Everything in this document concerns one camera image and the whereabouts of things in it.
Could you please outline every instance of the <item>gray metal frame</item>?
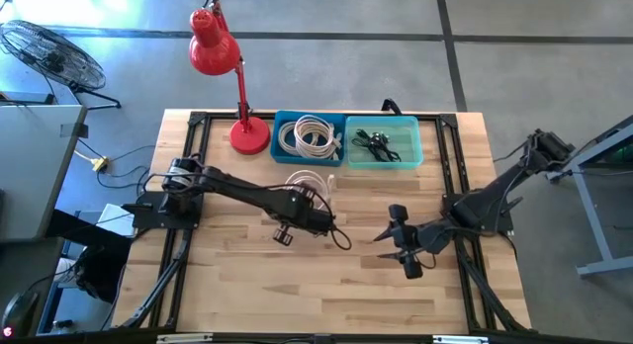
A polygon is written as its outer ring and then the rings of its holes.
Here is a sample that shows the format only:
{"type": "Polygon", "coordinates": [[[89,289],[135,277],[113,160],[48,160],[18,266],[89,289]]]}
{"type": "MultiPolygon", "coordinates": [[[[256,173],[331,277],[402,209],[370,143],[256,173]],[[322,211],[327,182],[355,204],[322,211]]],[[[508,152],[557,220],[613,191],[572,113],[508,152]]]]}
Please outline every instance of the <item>gray metal frame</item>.
{"type": "Polygon", "coordinates": [[[589,150],[576,155],[574,159],[572,159],[572,161],[570,161],[570,163],[560,172],[550,172],[546,175],[547,179],[551,183],[556,183],[561,178],[568,176],[570,172],[572,173],[574,180],[576,181],[578,191],[581,195],[581,200],[583,201],[583,206],[585,207],[585,212],[587,213],[589,224],[591,225],[591,230],[593,231],[593,236],[595,237],[595,242],[597,243],[600,255],[602,256],[601,261],[577,267],[576,270],[581,277],[633,268],[633,256],[613,258],[608,242],[606,241],[606,237],[604,236],[604,231],[602,230],[602,224],[600,223],[597,211],[595,210],[595,204],[591,199],[587,182],[585,181],[585,175],[583,175],[586,164],[600,158],[606,152],[611,151],[614,147],[617,147],[617,145],[626,142],[630,137],[633,137],[633,124],[630,124],[612,136],[605,138],[598,144],[592,146],[589,150]]]}

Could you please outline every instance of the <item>wooden tabletop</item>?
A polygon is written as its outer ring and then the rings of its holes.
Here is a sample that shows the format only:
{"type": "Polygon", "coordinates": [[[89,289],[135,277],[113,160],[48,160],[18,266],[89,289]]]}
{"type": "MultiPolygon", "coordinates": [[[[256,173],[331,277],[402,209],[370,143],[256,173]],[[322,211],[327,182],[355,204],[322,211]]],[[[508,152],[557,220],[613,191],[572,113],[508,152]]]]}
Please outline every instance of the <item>wooden tabletop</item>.
{"type": "MultiPolygon", "coordinates": [[[[166,172],[172,158],[181,156],[191,112],[165,111],[152,172],[166,172]]],[[[471,188],[483,187],[496,176],[484,118],[481,113],[458,113],[457,119],[471,188]]],[[[190,251],[178,331],[467,332],[452,244],[437,256],[434,270],[424,270],[421,279],[407,280],[398,262],[376,257],[396,251],[393,242],[372,242],[388,224],[390,204],[408,207],[411,224],[439,217],[444,183],[433,123],[420,123],[424,161],[408,171],[278,164],[268,149],[241,155],[228,142],[232,123],[213,121],[206,164],[259,185],[284,183],[302,169],[316,171],[324,179],[335,175],[336,224],[352,239],[353,248],[342,251],[330,237],[314,238],[296,229],[294,242],[285,247],[272,240],[277,223],[262,210],[206,195],[190,251]]],[[[159,190],[160,181],[152,181],[149,189],[159,190]]],[[[165,233],[152,230],[133,245],[113,324],[129,318],[155,283],[165,233]]],[[[529,326],[512,249],[500,237],[481,241],[491,286],[516,319],[529,326]]],[[[431,263],[428,254],[420,260],[431,263]]],[[[161,322],[171,290],[166,291],[161,322]]],[[[474,293],[474,299],[483,322],[479,294],[474,293]]]]}

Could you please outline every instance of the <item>white cable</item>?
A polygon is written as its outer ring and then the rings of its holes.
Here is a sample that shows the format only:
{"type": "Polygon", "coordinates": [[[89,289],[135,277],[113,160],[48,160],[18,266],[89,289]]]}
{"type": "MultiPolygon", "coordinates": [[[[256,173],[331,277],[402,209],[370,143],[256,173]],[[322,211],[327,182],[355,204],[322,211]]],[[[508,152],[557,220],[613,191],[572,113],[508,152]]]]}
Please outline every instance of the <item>white cable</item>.
{"type": "Polygon", "coordinates": [[[75,153],[75,155],[81,157],[82,159],[92,162],[92,159],[90,157],[82,154],[81,152],[79,152],[77,150],[74,150],[73,152],[75,153]]]}
{"type": "Polygon", "coordinates": [[[334,125],[329,124],[317,116],[305,115],[296,122],[287,122],[279,128],[279,145],[284,151],[291,155],[305,158],[320,158],[338,160],[336,149],[341,147],[341,133],[334,137],[334,125]],[[295,146],[286,142],[286,134],[294,130],[295,146]],[[304,137],[312,135],[310,143],[304,141],[304,137]],[[322,136],[326,142],[324,145],[317,145],[318,137],[322,136]]]}
{"type": "MultiPolygon", "coordinates": [[[[308,186],[319,193],[328,205],[330,204],[330,195],[332,192],[332,188],[334,187],[334,175],[329,175],[327,177],[327,182],[325,182],[323,181],[322,177],[318,175],[317,172],[311,170],[301,170],[290,175],[288,180],[286,180],[286,183],[308,186]]],[[[322,209],[324,207],[322,201],[318,198],[316,198],[316,201],[319,202],[319,205],[316,208],[318,210],[322,209]]]]}

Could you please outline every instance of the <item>gray floor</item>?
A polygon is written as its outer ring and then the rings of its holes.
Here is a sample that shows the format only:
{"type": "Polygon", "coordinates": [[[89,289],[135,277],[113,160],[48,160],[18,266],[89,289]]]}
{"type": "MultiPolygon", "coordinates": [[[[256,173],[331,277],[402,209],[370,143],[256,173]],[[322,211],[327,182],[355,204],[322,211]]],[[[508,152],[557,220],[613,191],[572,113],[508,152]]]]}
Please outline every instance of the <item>gray floor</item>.
{"type": "MultiPolygon", "coordinates": [[[[13,16],[39,24],[186,31],[189,15],[203,1],[45,0],[36,4],[16,0],[16,10],[5,8],[0,19],[13,16]]],[[[441,34],[436,0],[223,3],[235,31],[441,34]]],[[[629,9],[633,0],[447,0],[447,4],[455,34],[633,35],[629,9]]],[[[212,78],[197,73],[189,64],[186,40],[73,41],[104,66],[108,84],[102,92],[124,104],[120,111],[88,116],[88,141],[102,153],[115,156],[153,143],[166,108],[235,107],[234,76],[212,78]]],[[[254,108],[376,109],[391,97],[407,110],[456,110],[444,43],[239,43],[254,108]]],[[[536,128],[554,130],[580,146],[633,111],[633,45],[458,43],[456,49],[468,110],[484,113],[496,157],[536,128]]],[[[0,63],[0,89],[46,91],[42,78],[13,57],[0,55],[0,63]]],[[[54,87],[62,102],[73,101],[62,86],[54,87]]],[[[83,97],[82,101],[92,102],[83,97]]],[[[146,150],[126,158],[115,165],[117,172],[147,165],[150,157],[146,150]]],[[[510,161],[501,162],[497,171],[509,165],[510,161]]],[[[512,215],[534,327],[549,334],[631,341],[633,270],[584,281],[576,275],[576,265],[599,256],[573,181],[550,186],[534,177],[511,195],[524,197],[512,215]]],[[[99,210],[107,202],[133,199],[134,190],[99,187],[85,161],[74,159],[58,207],[99,210]]],[[[633,231],[609,233],[619,243],[633,244],[633,231]]],[[[631,247],[624,246],[621,252],[631,254],[631,247]]],[[[107,308],[98,310],[105,313],[107,308]]]]}

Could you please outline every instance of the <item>metal stand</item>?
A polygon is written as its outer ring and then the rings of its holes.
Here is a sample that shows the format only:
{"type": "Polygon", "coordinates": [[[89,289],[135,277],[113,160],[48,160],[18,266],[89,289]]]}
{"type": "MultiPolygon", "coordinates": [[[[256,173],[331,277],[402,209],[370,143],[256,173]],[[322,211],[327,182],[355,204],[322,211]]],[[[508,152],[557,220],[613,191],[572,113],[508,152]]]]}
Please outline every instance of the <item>metal stand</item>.
{"type": "Polygon", "coordinates": [[[613,258],[609,245],[604,236],[602,230],[602,224],[595,209],[595,203],[591,199],[587,183],[585,182],[584,171],[589,168],[608,168],[622,166],[622,164],[609,164],[609,163],[595,163],[606,155],[621,149],[624,146],[630,145],[633,138],[633,118],[629,118],[627,121],[615,126],[608,130],[603,135],[597,138],[598,143],[592,146],[589,150],[580,153],[567,166],[560,172],[551,172],[546,175],[547,179],[551,183],[558,183],[563,177],[574,176],[578,192],[581,195],[585,212],[593,231],[593,236],[597,243],[597,247],[600,250],[602,261],[590,263],[584,266],[577,267],[576,270],[581,277],[585,277],[593,274],[601,274],[616,270],[633,268],[633,256],[627,256],[623,258],[613,258]]]}
{"type": "Polygon", "coordinates": [[[72,92],[72,95],[75,96],[75,98],[77,98],[77,93],[87,93],[89,95],[93,95],[95,97],[99,97],[101,99],[105,99],[106,101],[110,101],[110,102],[114,102],[114,104],[107,104],[107,105],[100,105],[100,106],[94,106],[94,107],[87,107],[88,111],[95,111],[95,110],[101,110],[101,109],[111,109],[111,108],[116,108],[119,109],[121,107],[121,102],[119,102],[119,100],[116,100],[112,97],[108,97],[105,95],[102,95],[100,93],[97,92],[93,92],[93,91],[89,91],[75,83],[71,83],[68,85],[68,88],[70,88],[70,92],[72,92]]]}

